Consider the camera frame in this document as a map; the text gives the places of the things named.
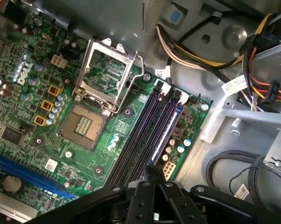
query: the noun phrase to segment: mounting hole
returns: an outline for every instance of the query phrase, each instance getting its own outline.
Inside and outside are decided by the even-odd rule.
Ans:
[[[194,215],[189,215],[188,218],[192,221],[196,220],[196,217]]]
[[[141,220],[142,219],[142,215],[141,214],[136,215],[136,219]]]
[[[211,38],[208,34],[205,34],[201,37],[201,41],[205,44],[209,43],[211,41]]]

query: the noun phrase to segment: wire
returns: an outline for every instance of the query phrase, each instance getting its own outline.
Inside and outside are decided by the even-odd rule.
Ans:
[[[250,166],[250,167],[247,167],[245,169],[243,169],[241,172],[239,172],[236,176],[234,176],[232,179],[230,179],[229,181],[229,184],[228,184],[228,187],[229,187],[229,192],[234,195],[233,191],[232,191],[232,182],[233,180],[235,180],[236,178],[238,178],[239,176],[241,176],[245,171],[249,170],[249,169],[252,169],[252,168],[262,168],[262,169],[265,169],[273,174],[275,174],[277,177],[279,177],[281,179],[281,175],[279,175],[278,173],[270,170],[268,167],[262,167],[262,166]]]

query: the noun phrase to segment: pcie slot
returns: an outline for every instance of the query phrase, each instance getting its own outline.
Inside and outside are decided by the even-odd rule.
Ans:
[[[74,196],[73,194],[69,194],[59,183],[1,155],[0,168],[13,176],[16,176],[42,188],[43,190],[47,190],[54,194],[64,196],[65,198],[72,198]]]
[[[176,111],[178,106],[178,98],[174,96],[169,100],[164,109],[162,110],[158,121],[156,122],[143,150],[135,163],[132,171],[130,172],[128,178],[125,180],[124,186],[127,186],[131,181],[138,180],[140,175],[144,170],[144,166],[154,152],[155,146],[160,141],[160,134],[166,129],[166,126],[170,124],[171,118]]]
[[[137,144],[140,144],[143,140],[144,135],[146,134],[152,120],[154,119],[160,107],[161,101],[159,99],[161,97],[162,95],[160,89],[154,89],[150,94],[147,103],[145,104],[142,113],[140,114],[129,136],[129,139],[123,147],[117,159],[117,162],[106,181],[106,185],[119,183],[121,178],[126,175],[126,167],[128,165],[128,162],[133,157],[133,152],[135,152],[134,147]]]

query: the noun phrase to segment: cpu socket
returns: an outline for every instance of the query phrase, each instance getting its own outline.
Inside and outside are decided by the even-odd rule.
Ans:
[[[61,134],[66,139],[92,150],[105,126],[106,118],[80,105],[74,105],[63,123]]]

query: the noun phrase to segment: screw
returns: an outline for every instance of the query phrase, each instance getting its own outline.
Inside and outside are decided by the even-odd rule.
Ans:
[[[79,95],[75,96],[75,101],[80,102],[81,101],[81,96],[79,96]]]
[[[196,190],[197,190],[198,192],[204,192],[204,191],[205,191],[205,189],[202,188],[202,187],[198,187],[198,188],[196,188]]]
[[[151,80],[151,76],[149,74],[144,74],[143,79],[144,79],[144,81],[148,82]]]
[[[165,183],[165,186],[167,186],[167,187],[172,187],[172,186],[173,186],[173,183],[171,183],[171,182],[166,182],[166,183]]]
[[[119,191],[121,188],[119,188],[119,187],[115,187],[115,188],[113,188],[112,190],[113,191]]]
[[[232,136],[234,136],[234,137],[239,137],[239,136],[240,136],[240,132],[239,132],[238,130],[232,130],[232,131],[230,132],[230,134],[231,134]]]
[[[146,186],[146,187],[147,187],[147,186],[150,186],[150,184],[151,184],[150,182],[144,182],[144,183],[142,183],[142,185],[143,185],[143,186]]]
[[[203,105],[201,105],[201,109],[203,111],[207,111],[209,109],[209,105],[208,104],[203,104]]]

